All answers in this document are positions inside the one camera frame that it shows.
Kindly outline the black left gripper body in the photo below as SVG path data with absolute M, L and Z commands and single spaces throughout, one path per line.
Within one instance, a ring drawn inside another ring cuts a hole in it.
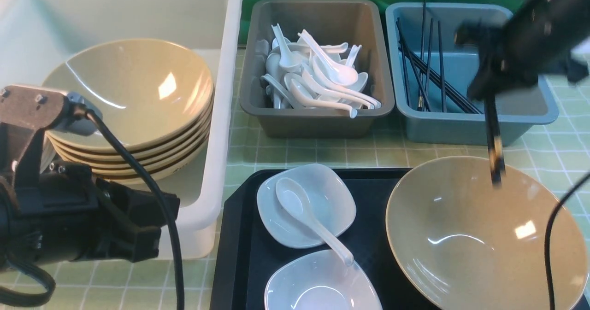
M 155 194 L 94 178 L 87 167 L 39 174 L 32 187 L 1 176 L 2 272 L 13 270 L 9 257 L 35 266 L 154 259 L 167 224 Z

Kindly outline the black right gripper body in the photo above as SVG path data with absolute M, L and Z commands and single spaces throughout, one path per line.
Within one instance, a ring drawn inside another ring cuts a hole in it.
M 466 90 L 482 101 L 510 90 L 529 89 L 541 75 L 577 84 L 589 76 L 572 50 L 589 36 L 589 0 L 526 0 L 502 25 L 464 21 L 457 46 L 478 48 L 479 67 Z

